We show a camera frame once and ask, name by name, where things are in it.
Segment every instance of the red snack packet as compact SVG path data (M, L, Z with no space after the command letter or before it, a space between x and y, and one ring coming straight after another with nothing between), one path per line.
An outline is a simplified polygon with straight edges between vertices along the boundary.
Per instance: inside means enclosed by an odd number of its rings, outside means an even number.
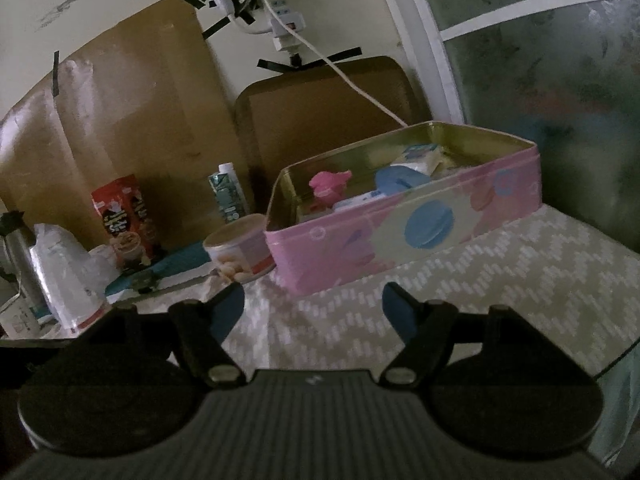
M135 175L118 178L96 189L91 198L125 272L142 270L162 257L164 251L146 212Z

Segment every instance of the black round disc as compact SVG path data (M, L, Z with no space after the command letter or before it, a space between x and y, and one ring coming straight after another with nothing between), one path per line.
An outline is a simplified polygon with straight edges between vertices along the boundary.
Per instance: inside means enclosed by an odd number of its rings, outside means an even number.
M188 375L129 346L84 346L43 367L20 390L22 424L40 447L79 456L114 456L178 431L200 394Z
M549 458L583 444L602 410L597 384L576 375L558 381L536 362L482 354L442 370L430 385L431 412L451 436L507 458Z

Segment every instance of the pink tin box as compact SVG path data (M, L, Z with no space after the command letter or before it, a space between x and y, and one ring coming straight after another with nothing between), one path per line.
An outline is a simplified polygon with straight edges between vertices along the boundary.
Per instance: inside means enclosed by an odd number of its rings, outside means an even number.
M436 142L466 169L373 202L296 224L319 171L351 170L347 196L376 188L374 176L414 144ZM412 262L536 211L540 156L510 134L436 121L309 158L280 172L267 211L267 243L295 295Z

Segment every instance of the screw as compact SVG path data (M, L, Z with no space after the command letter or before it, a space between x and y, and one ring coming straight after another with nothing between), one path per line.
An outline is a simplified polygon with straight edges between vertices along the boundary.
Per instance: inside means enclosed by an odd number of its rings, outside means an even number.
M216 365L209 368L207 375L217 384L235 383L240 378L240 370L233 365Z
M385 379L391 384L407 386L413 384L416 376L410 368L390 368L385 373Z

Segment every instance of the brown paper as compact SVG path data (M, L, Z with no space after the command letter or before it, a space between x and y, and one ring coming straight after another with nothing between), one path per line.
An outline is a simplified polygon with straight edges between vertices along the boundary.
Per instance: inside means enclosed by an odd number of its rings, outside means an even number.
M0 197L32 223L107 239L91 192L135 174L165 248L223 224L207 182L232 162L248 176L194 9L162 0L62 61L0 123Z
M409 81L393 59L358 59L340 68L408 124L430 118L420 116ZM262 211L282 168L400 127L327 66L250 85L236 101L236 118Z

